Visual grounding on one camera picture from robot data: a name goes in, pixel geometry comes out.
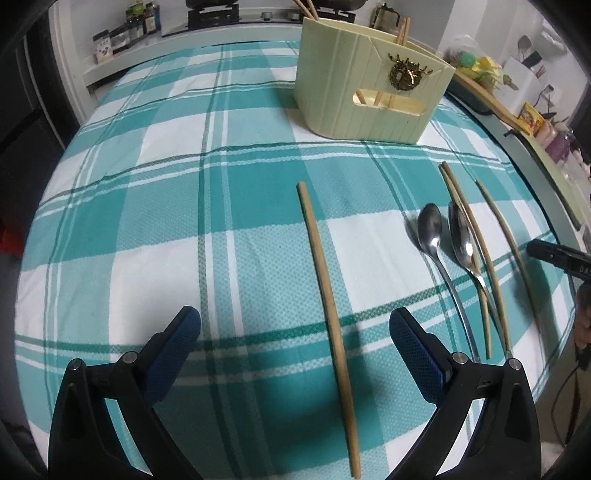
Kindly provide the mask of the person's right hand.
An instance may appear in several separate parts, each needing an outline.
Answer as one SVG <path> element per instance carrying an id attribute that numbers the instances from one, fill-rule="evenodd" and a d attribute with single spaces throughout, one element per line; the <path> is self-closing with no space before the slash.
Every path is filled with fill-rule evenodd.
<path id="1" fill-rule="evenodd" d="M 577 291 L 573 338 L 579 351 L 591 343 L 591 285 L 583 284 Z"/>

